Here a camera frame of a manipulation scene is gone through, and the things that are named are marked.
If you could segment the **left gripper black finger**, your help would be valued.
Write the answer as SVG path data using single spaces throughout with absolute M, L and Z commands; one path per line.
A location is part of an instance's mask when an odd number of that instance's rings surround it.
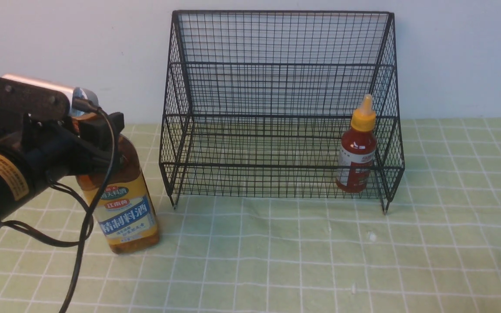
M 99 114 L 87 113 L 78 117 L 78 134 L 81 139 L 100 150 L 111 149 L 113 140 L 109 125 Z

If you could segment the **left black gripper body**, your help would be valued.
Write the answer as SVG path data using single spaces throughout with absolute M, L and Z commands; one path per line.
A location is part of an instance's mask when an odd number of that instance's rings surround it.
M 117 133 L 117 115 L 89 100 L 70 103 L 59 91 L 0 77 L 0 154 L 24 166 L 30 178 L 103 174 L 113 148 L 81 139 L 78 117 L 87 113 L 104 117 L 111 137 Z

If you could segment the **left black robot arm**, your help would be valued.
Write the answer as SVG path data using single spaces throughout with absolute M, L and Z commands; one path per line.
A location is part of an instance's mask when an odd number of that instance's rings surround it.
M 0 228 L 66 176 L 103 174 L 124 115 L 102 111 L 81 87 L 16 74 L 0 77 Z

